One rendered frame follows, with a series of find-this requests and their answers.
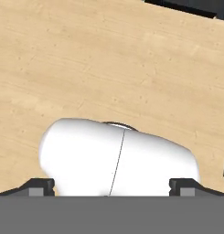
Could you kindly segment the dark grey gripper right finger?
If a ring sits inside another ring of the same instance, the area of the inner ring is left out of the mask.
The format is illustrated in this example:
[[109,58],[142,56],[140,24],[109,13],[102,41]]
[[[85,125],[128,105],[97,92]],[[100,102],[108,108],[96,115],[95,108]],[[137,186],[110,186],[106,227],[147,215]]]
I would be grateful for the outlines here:
[[192,178],[171,178],[169,187],[171,197],[224,197],[224,193],[204,187]]

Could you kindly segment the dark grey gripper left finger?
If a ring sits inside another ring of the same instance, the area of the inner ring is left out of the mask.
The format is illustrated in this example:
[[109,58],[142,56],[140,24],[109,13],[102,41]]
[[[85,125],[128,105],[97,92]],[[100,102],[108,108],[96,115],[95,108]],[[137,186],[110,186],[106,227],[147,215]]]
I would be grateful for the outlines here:
[[31,178],[22,186],[0,193],[0,197],[53,197],[55,181],[53,178]]

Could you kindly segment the white rounded cylinder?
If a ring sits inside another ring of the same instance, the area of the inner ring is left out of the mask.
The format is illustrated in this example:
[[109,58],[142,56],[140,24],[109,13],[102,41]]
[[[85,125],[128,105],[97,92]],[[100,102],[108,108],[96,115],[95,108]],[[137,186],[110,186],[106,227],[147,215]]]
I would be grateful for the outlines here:
[[61,196],[166,196],[171,178],[200,180],[190,150],[118,123],[57,120],[43,133],[38,160]]

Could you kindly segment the black kitchen cabinet base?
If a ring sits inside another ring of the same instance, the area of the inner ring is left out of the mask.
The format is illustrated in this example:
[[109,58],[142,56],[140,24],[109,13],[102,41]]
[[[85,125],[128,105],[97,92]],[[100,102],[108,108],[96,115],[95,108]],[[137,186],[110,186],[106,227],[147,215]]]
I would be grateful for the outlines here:
[[143,0],[190,14],[224,20],[224,0]]

